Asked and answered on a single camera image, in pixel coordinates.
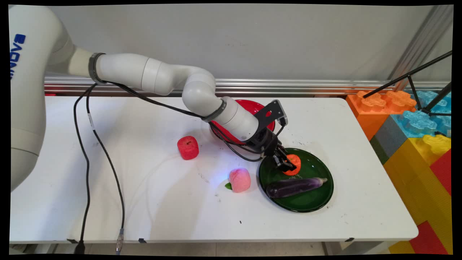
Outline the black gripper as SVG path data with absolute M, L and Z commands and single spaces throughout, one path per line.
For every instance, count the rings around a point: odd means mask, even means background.
M 270 129 L 264 128 L 247 140 L 247 146 L 264 156 L 273 156 L 276 168 L 282 172 L 296 170 L 293 163 L 297 163 L 297 156 L 290 154 L 278 139 L 282 130 L 283 127 L 275 134 Z

